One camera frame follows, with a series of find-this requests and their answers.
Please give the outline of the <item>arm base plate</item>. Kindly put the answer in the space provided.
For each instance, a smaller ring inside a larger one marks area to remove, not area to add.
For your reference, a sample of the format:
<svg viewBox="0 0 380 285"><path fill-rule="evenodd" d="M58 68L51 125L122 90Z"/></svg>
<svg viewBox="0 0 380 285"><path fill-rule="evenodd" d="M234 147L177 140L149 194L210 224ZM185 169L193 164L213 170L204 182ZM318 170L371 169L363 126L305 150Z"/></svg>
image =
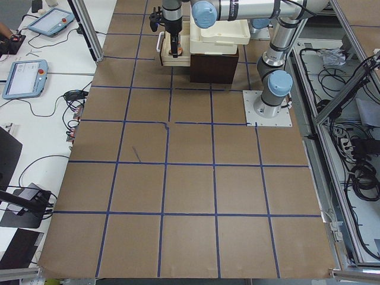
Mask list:
<svg viewBox="0 0 380 285"><path fill-rule="evenodd" d="M292 127L286 98L279 106L267 106L261 90L244 90L243 102L247 126Z"/></svg>

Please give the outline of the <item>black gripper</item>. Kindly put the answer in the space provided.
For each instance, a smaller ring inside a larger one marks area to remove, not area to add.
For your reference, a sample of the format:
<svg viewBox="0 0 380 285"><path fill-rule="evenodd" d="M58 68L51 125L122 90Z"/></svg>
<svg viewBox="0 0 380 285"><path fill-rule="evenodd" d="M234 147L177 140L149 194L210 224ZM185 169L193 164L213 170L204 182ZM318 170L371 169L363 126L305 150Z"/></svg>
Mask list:
<svg viewBox="0 0 380 285"><path fill-rule="evenodd" d="M170 35L170 49L174 50L177 44L180 43L180 35L179 33L173 33Z"/></svg>

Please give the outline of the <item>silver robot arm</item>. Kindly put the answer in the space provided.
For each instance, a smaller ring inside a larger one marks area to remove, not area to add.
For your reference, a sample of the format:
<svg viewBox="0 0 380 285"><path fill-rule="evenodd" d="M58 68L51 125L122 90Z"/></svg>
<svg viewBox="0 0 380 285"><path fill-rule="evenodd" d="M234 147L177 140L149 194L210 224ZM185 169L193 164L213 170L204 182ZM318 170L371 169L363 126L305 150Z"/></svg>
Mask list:
<svg viewBox="0 0 380 285"><path fill-rule="evenodd" d="M263 118L278 115L284 98L290 93L293 79L285 70L286 54L296 38L300 22L321 12L327 1L191 1L195 24L206 29L216 21L273 19L277 26L268 49L257 63L264 89L254 102L254 111Z"/></svg>

